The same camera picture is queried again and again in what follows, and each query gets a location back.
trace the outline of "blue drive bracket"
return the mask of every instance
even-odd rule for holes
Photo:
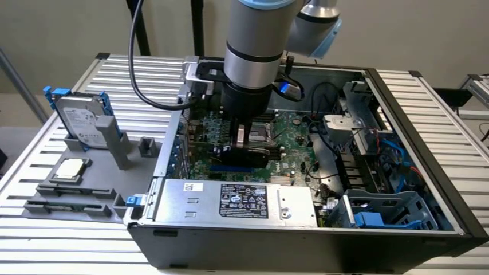
[[[112,109],[112,106],[111,106],[111,99],[108,98],[108,94],[105,93],[105,91],[101,91],[99,93],[99,98],[104,104],[104,114],[107,116],[113,116],[113,109]],[[123,132],[121,132],[121,129],[119,128],[119,124],[117,124],[117,120],[116,120],[116,130],[117,130],[117,135],[119,135],[119,138],[123,137]]]
[[[71,89],[64,89],[64,88],[56,88],[53,91],[51,91],[53,89],[53,87],[51,87],[49,85],[44,87],[43,91],[44,91],[44,97],[49,102],[49,107],[52,108],[52,110],[55,110],[55,112],[59,114],[61,123],[64,128],[67,129],[68,132],[68,138],[69,139],[75,139],[73,135],[71,134],[67,124],[61,119],[61,114],[60,114],[60,110],[56,107],[56,96],[65,96],[71,93]]]
[[[384,224],[381,213],[378,212],[360,212],[354,214],[356,225],[361,228],[385,228],[385,229],[420,229],[421,221],[416,220],[405,225],[386,225]]]

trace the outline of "metal frame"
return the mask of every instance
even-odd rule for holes
[[[29,108],[36,115],[39,121],[41,123],[45,123],[48,120],[48,114],[45,113],[45,110],[43,106],[40,105],[36,97],[32,95],[29,88],[27,87],[23,78],[20,77],[17,71],[15,70],[15,67],[12,63],[8,61],[7,55],[3,52],[0,48],[0,67],[3,68],[15,88],[17,89],[25,103],[29,105]]]
[[[313,67],[324,68],[325,66],[316,65]],[[417,261],[425,261],[438,255],[457,256],[469,248],[486,242],[486,232],[478,224],[473,213],[470,213],[470,209],[457,193],[450,179],[392,93],[392,89],[396,92],[422,93],[429,92],[428,88],[420,86],[417,82],[420,80],[413,80],[412,87],[405,85],[401,88],[388,88],[381,75],[374,69],[341,69],[364,72],[393,128],[404,140],[413,161],[417,167],[420,167],[425,179],[429,179],[428,183],[437,201],[438,203],[446,203],[446,205],[441,203],[440,207],[450,223],[454,225],[454,232],[425,230],[416,232],[412,230],[349,230],[342,228],[305,229],[301,227],[278,228],[273,226],[235,226],[220,224],[188,225],[185,223],[161,223],[151,219],[132,219],[132,212],[128,211],[124,218],[124,222],[128,224],[128,231],[137,240],[139,246],[153,266],[159,268],[185,268],[191,266],[199,269],[215,267],[219,269],[248,270],[249,267],[245,262],[252,262],[252,269],[261,270],[302,272],[328,270],[330,272],[377,273],[380,272],[378,267],[381,266],[381,272],[402,273],[417,264]],[[404,76],[405,79],[412,77],[409,74]],[[440,108],[432,109],[432,113],[438,116],[445,115],[444,106],[437,106],[436,104],[433,106]],[[412,110],[420,113],[425,111],[424,108],[412,108]],[[156,190],[156,193],[160,194],[161,190],[161,188]],[[147,205],[149,210],[145,209],[145,211],[155,213],[156,211],[152,209],[156,209],[157,203],[159,198],[155,195]],[[445,242],[444,249],[440,250],[438,246],[433,246],[430,243],[421,241],[428,236]],[[304,243],[296,241],[298,238],[312,239],[314,243],[321,243],[321,247],[304,246]],[[253,240],[257,239],[261,240],[261,251],[268,255],[265,258],[254,257],[252,254],[254,247]],[[232,242],[233,246],[239,246],[241,254],[248,255],[244,262],[241,258],[236,259],[232,255],[223,253],[221,249],[225,247],[227,242]],[[392,242],[396,242],[398,246],[392,247]],[[378,255],[370,257],[362,254],[361,260],[358,260],[358,257],[354,257],[354,252],[370,246],[376,246],[377,250],[381,251],[381,257]],[[160,247],[168,248],[172,254],[163,255],[159,252]],[[195,251],[195,253],[188,255],[179,250],[183,247]],[[197,253],[205,247],[212,247],[213,249],[204,253],[205,255],[203,252]],[[306,265],[304,264],[305,259],[301,256],[289,254],[290,248],[308,250],[309,260]],[[326,259],[326,254],[330,253],[336,253],[336,256],[341,259],[341,263]]]
[[[465,77],[461,89],[466,89],[489,108],[489,77],[470,74]]]

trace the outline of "power supply label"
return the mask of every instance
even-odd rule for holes
[[[266,186],[221,184],[220,215],[227,218],[268,219]]]

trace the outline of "black cable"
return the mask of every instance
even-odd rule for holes
[[[321,177],[317,177],[317,176],[312,176],[312,174],[310,174],[310,169],[313,168],[313,166],[314,165],[312,165],[310,167],[309,167],[309,169],[306,170],[306,175],[312,178],[312,179],[318,179],[318,180],[321,180],[321,179],[329,179],[329,178],[332,178],[333,176],[340,176],[338,174],[332,174],[332,175],[329,175],[329,176],[324,176],[322,178]]]
[[[485,133],[482,132],[482,129],[481,129],[481,126],[485,125],[485,124],[489,124],[489,123],[484,122],[484,123],[480,124],[480,131],[481,131],[481,134],[484,135],[484,137],[481,138],[482,142],[489,138],[489,129]]]
[[[289,114],[288,114],[288,118],[286,118],[286,121],[288,121],[288,123],[286,123],[286,126],[285,126],[285,128],[281,130],[281,132],[280,133],[277,133],[276,135],[274,135],[274,137],[272,137],[272,140],[274,140],[288,129],[289,129]]]
[[[310,89],[310,114],[312,115],[314,114],[314,93],[321,85],[330,85],[336,89],[337,92],[340,91],[338,87],[329,81],[322,81],[313,86],[313,88]]]
[[[380,157],[381,157],[381,156],[385,156],[385,157],[388,158],[388,160],[390,160],[392,164],[394,164],[394,165],[400,165],[400,164],[398,164],[398,162],[396,162],[396,160],[393,159],[393,157],[392,157],[392,156],[389,156],[386,153],[381,152],[381,153],[377,155],[378,159],[380,159]]]
[[[204,50],[204,0],[191,1],[193,54],[205,56]]]
[[[333,149],[333,147],[330,147],[330,145],[329,145],[329,143],[328,143],[328,141],[326,141],[326,138],[325,138],[325,136],[322,135],[322,132],[321,132],[321,129],[318,129],[318,135],[320,135],[320,138],[321,138],[321,140],[322,140],[322,143],[326,145],[326,147],[328,147],[328,149],[329,149],[329,151],[340,158],[341,156],[340,156],[340,154],[336,152],[336,150]]]
[[[348,143],[353,140],[354,136],[365,129],[370,129],[370,128],[361,128],[358,129],[353,135],[350,135],[350,137],[348,138],[348,141],[345,142],[345,146],[348,145]]]
[[[128,54],[128,59],[129,59],[131,85],[132,85],[132,88],[135,90],[135,93],[136,93],[137,97],[143,100],[144,103],[147,103],[148,105],[151,105],[155,108],[161,109],[161,110],[180,111],[180,110],[188,109],[196,103],[196,100],[193,100],[192,102],[189,102],[187,104],[183,104],[183,105],[175,105],[175,106],[163,105],[163,104],[155,102],[153,100],[151,100],[149,98],[147,98],[145,95],[139,90],[139,87],[137,87],[136,75],[135,75],[135,60],[133,60],[135,52],[133,52],[133,48],[135,48],[135,29],[136,29],[137,19],[139,19],[139,16],[141,14],[143,2],[144,2],[144,0],[139,0],[139,2],[137,2],[135,17],[133,17],[132,26],[131,26],[131,33],[129,33],[129,54]]]
[[[125,0],[131,12],[131,18],[135,19],[135,10],[137,6],[137,0]],[[137,26],[136,26],[136,39],[139,52],[141,56],[152,56],[152,51],[149,50],[147,26],[144,25],[144,15],[143,12],[139,16]]]

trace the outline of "blue plastic latch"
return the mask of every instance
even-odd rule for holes
[[[337,19],[329,34],[324,38],[321,44],[318,45],[318,47],[316,48],[313,53],[309,55],[310,58],[318,58],[318,59],[324,58],[324,55],[326,54],[326,52],[329,50],[330,44],[334,41],[337,32],[340,31],[341,22],[342,22],[341,19]]]
[[[52,92],[55,96],[65,96],[71,93],[71,89],[67,88],[56,88]]]
[[[128,200],[125,201],[127,207],[141,207],[141,196],[129,196]]]
[[[285,7],[294,0],[239,0],[248,7],[257,10],[274,10]]]
[[[384,224],[381,213],[360,212],[354,214],[354,222],[358,227],[364,228],[393,228],[393,229],[418,229],[421,228],[421,221],[416,220],[405,225],[386,225]]]
[[[104,105],[104,114],[107,116],[115,116],[113,115],[113,109],[112,109],[112,106],[111,106],[111,99],[108,98],[108,94],[105,93],[105,91],[101,91],[99,93],[99,97],[100,97],[101,103]],[[117,130],[117,135],[121,138],[123,137],[123,132],[121,132],[121,129],[119,128],[117,121],[116,121],[116,130]]]
[[[394,190],[396,194],[401,192],[402,187],[404,187],[404,182],[405,182],[404,175],[401,175],[401,176],[398,176],[398,185],[397,185],[396,190]]]
[[[55,110],[56,109],[56,105],[55,105],[55,101],[53,101],[53,95],[51,94],[51,90],[53,87],[51,86],[45,86],[43,91],[44,91],[44,97],[49,102],[49,107]]]
[[[354,222],[358,227],[384,227],[381,213],[360,212],[354,215]]]

